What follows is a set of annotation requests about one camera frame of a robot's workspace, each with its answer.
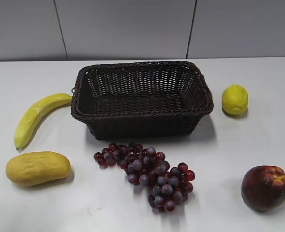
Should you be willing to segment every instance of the red grape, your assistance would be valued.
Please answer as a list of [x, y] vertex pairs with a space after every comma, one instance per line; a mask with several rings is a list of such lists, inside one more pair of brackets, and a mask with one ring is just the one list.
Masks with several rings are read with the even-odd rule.
[[187, 170], [185, 173], [185, 178], [188, 180], [188, 181], [193, 181], [195, 180], [195, 173], [192, 171], [192, 170]]
[[104, 156], [100, 152], [96, 152], [94, 155], [95, 161], [98, 161], [98, 160], [103, 159], [103, 158], [104, 158]]
[[104, 148], [104, 149], [102, 150], [102, 154], [104, 155], [104, 154], [107, 153], [108, 151], [110, 151], [109, 148]]
[[108, 167], [107, 161], [105, 159], [100, 159], [97, 161], [97, 163], [101, 168], [107, 168]]
[[165, 160], [165, 154], [161, 151], [157, 152], [155, 155], [155, 160]]
[[187, 179], [185, 179], [184, 177], [182, 177], [180, 180], [179, 180], [179, 186], [181, 189], [184, 189], [186, 187], [189, 186], [189, 182]]
[[142, 150], [143, 150], [143, 145], [137, 144], [137, 145], [136, 145], [136, 149], [137, 149], [138, 152], [142, 152]]
[[174, 203], [174, 201], [168, 200], [168, 201], [165, 202], [164, 207], [165, 207], [166, 211], [171, 212], [171, 211], [173, 211], [175, 209], [176, 204]]
[[115, 151], [117, 149], [118, 149], [118, 145], [116, 143], [109, 144], [109, 150], [110, 151]]
[[186, 163], [179, 163], [178, 164], [178, 169], [182, 172], [182, 173], [185, 173], [188, 169], [188, 166]]
[[194, 186], [192, 185], [192, 183], [189, 183], [187, 192], [190, 193], [190, 192], [193, 192], [193, 190], [194, 190]]

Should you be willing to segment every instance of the gray wall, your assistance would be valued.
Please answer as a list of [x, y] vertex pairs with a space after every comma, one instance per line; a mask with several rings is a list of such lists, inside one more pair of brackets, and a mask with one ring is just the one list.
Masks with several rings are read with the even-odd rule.
[[285, 0], [0, 0], [0, 60], [265, 56]]

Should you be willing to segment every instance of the purple grape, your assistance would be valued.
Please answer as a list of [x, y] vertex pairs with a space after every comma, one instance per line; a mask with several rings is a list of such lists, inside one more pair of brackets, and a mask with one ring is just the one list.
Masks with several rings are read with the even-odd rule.
[[165, 202], [164, 207], [165, 207], [166, 211], [171, 212], [171, 211], [173, 211], [175, 209], [176, 204], [174, 203], [174, 201], [168, 200], [168, 201]]
[[170, 164], [169, 164], [166, 160], [163, 162], [163, 164], [164, 164], [165, 167], [166, 167], [166, 171], [168, 171], [169, 168], [170, 168]]
[[165, 184], [162, 186], [162, 194], [165, 196], [170, 196], [173, 193], [173, 188], [171, 185]]
[[155, 160], [165, 160], [166, 156], [163, 152], [159, 151], [155, 155]]
[[157, 207], [162, 207], [165, 204], [165, 199], [164, 197], [157, 195], [154, 199], [154, 202]]
[[179, 191], [174, 191], [172, 194], [172, 200], [177, 204], [181, 203], [183, 201], [182, 193]]
[[157, 183], [159, 185], [165, 185], [168, 183], [168, 177], [166, 175], [160, 175], [157, 177]]
[[109, 148], [104, 148], [104, 149], [102, 150], [102, 154], [104, 155], [104, 154], [107, 153], [108, 151], [110, 151]]
[[149, 183], [149, 177], [145, 174], [141, 175], [140, 178], [139, 178], [139, 183], [142, 185], [142, 186], [147, 186], [148, 183]]
[[153, 187], [154, 195], [156, 196], [156, 195], [160, 194], [161, 192], [162, 192], [162, 187], [159, 185], [154, 185], [154, 187]]
[[143, 168], [143, 162], [142, 162], [141, 160], [139, 160], [139, 159], [135, 160], [135, 161], [133, 162], [133, 168], [134, 168], [135, 170], [137, 170], [137, 171], [142, 170], [142, 168]]
[[123, 159], [123, 155], [119, 150], [113, 152], [113, 159], [114, 160], [121, 160]]
[[134, 167], [133, 167], [133, 163], [128, 164], [128, 166], [127, 166], [127, 171], [128, 171], [129, 173], [131, 173], [131, 174], [133, 174], [133, 173], [136, 172], [136, 170], [135, 170]]
[[118, 145], [116, 143], [109, 144], [109, 150], [110, 151], [115, 151], [117, 149], [118, 149]]
[[157, 179], [157, 174], [154, 170], [150, 171], [148, 176], [150, 177], [151, 180], [156, 180]]
[[136, 145], [136, 149], [137, 149], [137, 152], [142, 152], [142, 150], [143, 150], [143, 145], [137, 144], [137, 145]]
[[176, 176], [177, 178], [181, 178], [181, 176], [182, 176], [182, 173], [181, 173], [181, 171], [178, 169], [178, 168], [176, 168], [176, 167], [173, 167], [172, 169], [170, 169], [170, 172], [174, 175], [174, 176]]
[[169, 178], [168, 184], [170, 184], [173, 188], [179, 185], [179, 179], [176, 176]]
[[112, 160], [113, 159], [113, 155], [112, 155], [112, 153], [110, 152], [110, 151], [108, 151], [108, 152], [106, 152], [105, 154], [104, 154], [104, 159], [105, 160]]
[[146, 151], [146, 155], [147, 156], [155, 156], [156, 155], [156, 150], [155, 150], [155, 148], [154, 147], [149, 147], [148, 149], [147, 149], [147, 151]]
[[123, 169], [123, 170], [127, 170], [127, 160], [123, 159], [120, 161], [120, 167]]
[[164, 164], [161, 164], [161, 165], [157, 165], [155, 167], [155, 172], [156, 174], [158, 175], [163, 175], [166, 173], [166, 166]]
[[135, 174], [129, 174], [128, 177], [127, 177], [127, 180], [132, 185], [136, 185], [137, 183], [139, 183], [138, 176], [135, 175]]
[[127, 146], [122, 146], [120, 148], [120, 152], [122, 153], [122, 155], [126, 156], [128, 154], [128, 147]]
[[129, 143], [128, 147], [136, 147], [136, 144], [135, 143]]

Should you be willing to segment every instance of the basket rim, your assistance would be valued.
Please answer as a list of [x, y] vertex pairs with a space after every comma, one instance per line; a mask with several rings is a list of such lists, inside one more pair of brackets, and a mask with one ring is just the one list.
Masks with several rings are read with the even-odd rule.
[[[175, 66], [185, 66], [193, 69], [198, 73], [197, 82], [203, 87], [207, 103], [204, 107], [193, 108], [193, 109], [183, 109], [183, 110], [155, 110], [155, 111], [137, 111], [137, 112], [124, 112], [124, 113], [110, 113], [110, 114], [90, 114], [83, 113], [79, 110], [79, 100], [80, 100], [80, 90], [82, 87], [82, 80], [85, 74], [92, 69], [117, 69], [117, 68], [131, 68], [136, 67], [148, 67], [148, 66], [159, 66], [159, 65], [175, 65]], [[115, 64], [95, 64], [82, 68], [77, 76], [75, 87], [72, 89], [73, 99], [71, 104], [72, 116], [80, 121], [89, 120], [100, 120], [100, 119], [120, 119], [120, 118], [147, 118], [154, 116], [205, 116], [213, 111], [214, 103], [212, 93], [207, 86], [203, 74], [200, 72], [199, 68], [195, 66], [194, 63], [188, 61], [142, 61], [142, 62], [132, 62], [132, 63], [115, 63]]]

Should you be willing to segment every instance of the grape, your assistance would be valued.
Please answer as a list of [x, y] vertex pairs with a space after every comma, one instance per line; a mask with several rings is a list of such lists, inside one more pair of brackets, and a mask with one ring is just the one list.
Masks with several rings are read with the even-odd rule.
[[165, 204], [165, 199], [164, 197], [157, 195], [154, 199], [154, 202], [157, 207], [162, 207]]
[[159, 185], [154, 185], [154, 187], [153, 187], [153, 193], [154, 193], [154, 195], [158, 195], [158, 194], [160, 194], [161, 192], [162, 192], [162, 187], [159, 186]]
[[179, 191], [174, 191], [174, 193], [172, 194], [172, 200], [177, 204], [181, 203], [183, 200], [182, 193]]
[[139, 183], [142, 185], [142, 186], [147, 186], [148, 183], [149, 183], [149, 177], [145, 174], [141, 175], [140, 178], [139, 178]]
[[163, 206], [162, 206], [162, 207], [158, 207], [157, 209], [158, 209], [158, 211], [161, 212], [161, 213], [166, 212], [165, 207], [163, 207]]
[[129, 156], [137, 156], [137, 152], [135, 152], [135, 151], [129, 151], [129, 152], [128, 152], [128, 155], [129, 155]]
[[180, 180], [179, 180], [179, 186], [181, 189], [184, 189], [186, 187], [189, 186], [189, 182], [187, 179], [185, 179], [184, 177], [182, 177]]
[[135, 143], [129, 143], [128, 147], [136, 147], [136, 144]]
[[165, 160], [165, 154], [161, 151], [157, 152], [155, 155], [155, 160]]
[[106, 152], [105, 154], [104, 154], [104, 159], [105, 160], [112, 160], [113, 159], [113, 155], [112, 155], [112, 153], [110, 152], [110, 151], [108, 151], [108, 152]]
[[128, 162], [129, 162], [129, 163], [132, 163], [132, 162], [134, 162], [136, 159], [138, 159], [138, 156], [129, 156], [129, 157], [128, 157]]
[[188, 169], [188, 166], [186, 163], [179, 163], [178, 164], [178, 169], [182, 172], [182, 173], [185, 173]]
[[137, 171], [142, 170], [142, 168], [143, 168], [143, 163], [142, 163], [142, 161], [139, 160], [139, 159], [135, 160], [135, 161], [133, 162], [133, 168], [134, 168], [135, 170], [137, 170]]
[[137, 149], [135, 148], [135, 147], [130, 147], [129, 149], [128, 149], [128, 152], [135, 152], [135, 153], [137, 153]]
[[123, 159], [120, 161], [120, 167], [123, 169], [123, 170], [127, 170], [127, 160]]
[[108, 167], [107, 161], [105, 159], [100, 159], [97, 161], [97, 163], [101, 168], [107, 168]]
[[147, 156], [155, 156], [156, 155], [156, 150], [155, 150], [155, 148], [154, 147], [149, 147], [148, 149], [147, 149], [147, 151], [146, 151], [146, 155]]
[[168, 177], [166, 175], [160, 175], [159, 177], [157, 177], [157, 183], [159, 185], [164, 185], [168, 183]]
[[103, 157], [103, 155], [100, 152], [96, 152], [95, 155], [94, 155], [94, 160], [95, 161], [101, 160], [103, 158], [104, 157]]
[[157, 174], [154, 170], [150, 171], [148, 176], [150, 177], [151, 180], [157, 179]]
[[131, 174], [136, 172], [136, 170], [133, 168], [133, 163], [128, 164], [127, 171]]
[[165, 165], [165, 167], [166, 167], [166, 171], [168, 171], [169, 170], [169, 168], [170, 168], [170, 164], [165, 160], [165, 161], [163, 161], [163, 164]]
[[158, 175], [163, 175], [164, 173], [166, 173], [166, 166], [164, 164], [156, 166], [155, 172]]
[[107, 153], [108, 151], [110, 151], [109, 148], [104, 148], [104, 149], [102, 150], [102, 154], [104, 155], [104, 154]]
[[128, 147], [127, 146], [122, 146], [120, 148], [120, 152], [122, 153], [122, 155], [126, 156], [128, 154]]
[[182, 176], [182, 173], [181, 173], [181, 171], [178, 169], [178, 168], [176, 168], [176, 167], [173, 167], [172, 169], [170, 169], [170, 172], [174, 175], [174, 176], [176, 176], [177, 178], [181, 178], [181, 176]]
[[113, 159], [115, 160], [121, 160], [123, 158], [122, 153], [119, 150], [115, 150], [113, 152]]
[[168, 183], [173, 187], [177, 187], [179, 185], [179, 179], [176, 176], [169, 178]]
[[164, 207], [165, 207], [166, 211], [171, 212], [171, 211], [173, 211], [175, 209], [176, 204], [174, 203], [174, 201], [168, 200], [168, 201], [165, 202]]
[[143, 145], [137, 144], [137, 145], [136, 145], [136, 149], [137, 149], [137, 152], [142, 152], [142, 150], [143, 150]]
[[111, 159], [111, 160], [109, 159], [109, 160], [107, 160], [107, 164], [108, 164], [108, 166], [112, 167], [112, 166], [116, 165], [116, 162], [113, 159]]
[[187, 193], [182, 194], [182, 196], [183, 196], [183, 201], [184, 202], [187, 201], [187, 199], [189, 199], [189, 195]]
[[135, 174], [129, 174], [128, 177], [127, 177], [127, 180], [132, 185], [135, 185], [135, 184], [139, 183], [138, 176], [135, 175]]
[[189, 183], [187, 192], [190, 193], [190, 192], [193, 192], [193, 190], [194, 190], [194, 186], [192, 185], [192, 183]]
[[109, 150], [110, 151], [115, 151], [117, 149], [118, 149], [118, 145], [116, 143], [109, 144]]
[[185, 178], [188, 180], [188, 181], [193, 181], [195, 180], [195, 173], [192, 171], [192, 170], [187, 170], [185, 173]]
[[146, 154], [146, 151], [147, 151], [146, 149], [143, 149], [142, 152], [141, 152], [141, 154], [142, 154], [143, 156], [146, 156], [146, 155], [147, 155], [147, 154]]
[[162, 186], [162, 194], [170, 196], [173, 193], [173, 188], [171, 185], [165, 184]]

